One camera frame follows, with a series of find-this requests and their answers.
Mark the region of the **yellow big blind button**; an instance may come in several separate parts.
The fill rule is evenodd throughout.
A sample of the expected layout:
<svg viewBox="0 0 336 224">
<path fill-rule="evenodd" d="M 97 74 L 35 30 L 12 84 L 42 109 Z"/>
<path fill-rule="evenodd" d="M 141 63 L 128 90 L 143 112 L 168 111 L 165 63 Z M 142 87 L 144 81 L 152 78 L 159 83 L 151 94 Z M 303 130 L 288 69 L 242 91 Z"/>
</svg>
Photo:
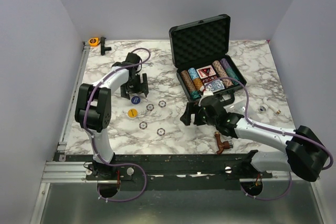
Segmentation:
<svg viewBox="0 0 336 224">
<path fill-rule="evenodd" d="M 128 117 L 135 118 L 138 116 L 138 111 L 136 109 L 130 109 L 128 111 Z"/>
</svg>

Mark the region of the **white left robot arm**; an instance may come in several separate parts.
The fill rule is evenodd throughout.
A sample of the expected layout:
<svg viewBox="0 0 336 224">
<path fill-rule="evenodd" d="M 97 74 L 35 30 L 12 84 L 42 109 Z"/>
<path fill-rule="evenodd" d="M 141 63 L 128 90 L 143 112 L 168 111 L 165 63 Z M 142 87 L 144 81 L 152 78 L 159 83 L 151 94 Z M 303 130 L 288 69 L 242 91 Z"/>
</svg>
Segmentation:
<svg viewBox="0 0 336 224">
<path fill-rule="evenodd" d="M 98 81 L 80 85 L 75 109 L 75 121 L 87 133 L 93 149 L 93 160 L 100 163 L 98 173 L 104 179 L 116 175 L 116 166 L 111 163 L 114 151 L 110 145 L 107 127 L 112 117 L 112 94 L 120 90 L 123 98 L 132 94 L 149 94 L 147 75 L 139 75 L 142 65 L 151 57 L 146 48 L 129 52 L 125 61 L 116 62 L 110 71 Z"/>
</svg>

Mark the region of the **blue small blind button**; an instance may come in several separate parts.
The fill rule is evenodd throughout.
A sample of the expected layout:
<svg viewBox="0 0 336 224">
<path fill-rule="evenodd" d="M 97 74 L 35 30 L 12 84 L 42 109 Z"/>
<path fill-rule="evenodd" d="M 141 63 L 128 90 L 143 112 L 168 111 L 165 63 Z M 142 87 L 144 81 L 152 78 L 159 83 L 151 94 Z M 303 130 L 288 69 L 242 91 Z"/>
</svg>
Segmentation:
<svg viewBox="0 0 336 224">
<path fill-rule="evenodd" d="M 141 102 L 141 98 L 139 97 L 139 96 L 133 96 L 132 98 L 131 98 L 131 103 L 132 104 L 139 104 Z"/>
</svg>

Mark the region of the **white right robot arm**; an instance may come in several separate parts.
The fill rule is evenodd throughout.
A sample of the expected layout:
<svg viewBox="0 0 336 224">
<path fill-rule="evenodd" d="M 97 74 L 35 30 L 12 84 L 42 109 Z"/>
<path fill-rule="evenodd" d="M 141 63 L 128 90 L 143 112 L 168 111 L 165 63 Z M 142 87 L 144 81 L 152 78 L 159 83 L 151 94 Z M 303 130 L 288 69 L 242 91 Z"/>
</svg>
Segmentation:
<svg viewBox="0 0 336 224">
<path fill-rule="evenodd" d="M 314 182 L 329 157 L 327 149 L 309 127 L 302 125 L 298 129 L 284 129 L 258 124 L 245 115 L 226 111 L 224 103 L 213 95 L 187 103 L 180 120 L 186 126 L 191 123 L 210 125 L 224 136 L 274 148 L 273 152 L 249 152 L 248 160 L 241 165 L 242 173 L 249 178 L 259 172 L 283 171 Z"/>
</svg>

